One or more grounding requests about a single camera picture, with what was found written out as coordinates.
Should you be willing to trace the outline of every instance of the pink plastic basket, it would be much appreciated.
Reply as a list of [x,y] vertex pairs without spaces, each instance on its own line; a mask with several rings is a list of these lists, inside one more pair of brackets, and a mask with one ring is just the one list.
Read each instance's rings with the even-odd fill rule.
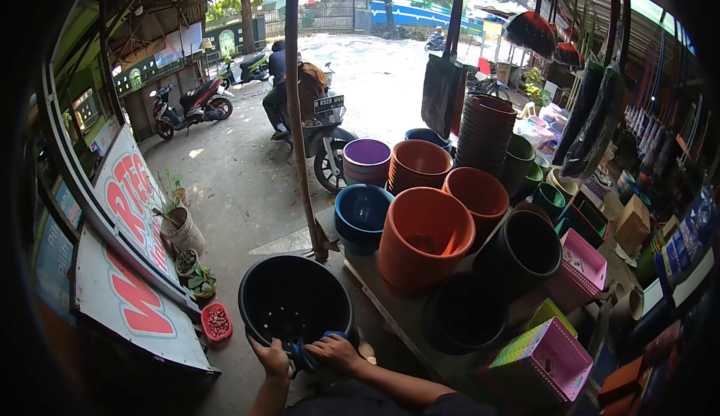
[[[581,266],[573,266],[570,258],[579,259]],[[608,261],[573,229],[562,238],[562,259],[562,267],[591,297],[605,288]]]

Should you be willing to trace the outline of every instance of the person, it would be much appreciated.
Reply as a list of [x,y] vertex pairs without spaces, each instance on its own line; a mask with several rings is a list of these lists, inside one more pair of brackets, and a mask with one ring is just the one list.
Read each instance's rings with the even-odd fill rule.
[[275,86],[263,99],[263,107],[268,120],[275,129],[273,140],[280,139],[288,134],[288,128],[282,117],[282,111],[287,107],[287,91],[285,89],[285,41],[275,41],[272,53],[268,58],[268,69],[274,78]]
[[334,384],[318,396],[305,398],[285,408],[293,370],[280,339],[273,339],[269,348],[249,336],[247,339],[265,367],[265,382],[260,386],[249,416],[417,414],[412,411],[421,411],[425,416],[496,414],[493,408],[476,404],[445,385],[376,366],[360,357],[349,341],[334,333],[305,348],[324,367],[351,380],[345,384]]

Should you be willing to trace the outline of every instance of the white sign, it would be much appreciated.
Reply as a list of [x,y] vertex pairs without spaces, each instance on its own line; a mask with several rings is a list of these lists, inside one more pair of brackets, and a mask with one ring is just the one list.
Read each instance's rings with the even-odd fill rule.
[[153,355],[211,370],[188,315],[139,277],[90,224],[77,249],[75,308],[80,313]]
[[127,124],[117,133],[112,150],[104,157],[96,177],[95,197],[145,258],[179,284],[173,261],[160,238],[159,218],[151,212],[152,208],[163,208],[165,196]]

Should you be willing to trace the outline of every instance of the plastic wrap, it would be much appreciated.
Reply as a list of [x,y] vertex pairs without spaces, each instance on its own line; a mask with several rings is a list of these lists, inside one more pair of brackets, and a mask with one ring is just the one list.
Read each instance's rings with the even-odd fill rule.
[[552,164],[555,166],[563,165],[567,150],[570,149],[582,126],[585,125],[585,121],[588,120],[590,110],[592,110],[598,97],[598,90],[600,89],[600,83],[603,81],[604,72],[603,66],[598,62],[595,55],[590,55],[587,67],[582,73],[582,83],[577,92],[572,115],[565,123],[565,129],[562,131],[563,136],[555,149],[555,155],[552,159]]
[[605,68],[598,98],[588,120],[567,151],[561,176],[589,178],[598,168],[622,112],[624,90],[625,80],[618,63],[611,63]]
[[461,88],[464,94],[464,86],[461,87],[463,74],[467,75],[466,65],[429,55],[420,115],[427,127],[444,140],[450,136]]

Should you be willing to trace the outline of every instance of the wooden pole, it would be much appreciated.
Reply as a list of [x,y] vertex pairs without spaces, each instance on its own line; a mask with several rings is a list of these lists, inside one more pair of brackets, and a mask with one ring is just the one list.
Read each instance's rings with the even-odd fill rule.
[[286,0],[285,3],[285,81],[287,88],[287,113],[290,118],[290,133],[294,142],[295,169],[300,188],[302,208],[305,210],[307,228],[310,230],[312,249],[317,261],[328,259],[328,250],[318,239],[315,226],[315,213],[312,211],[311,192],[308,186],[308,169],[305,167],[305,145],[302,136],[300,119],[300,96],[297,92],[297,0]]

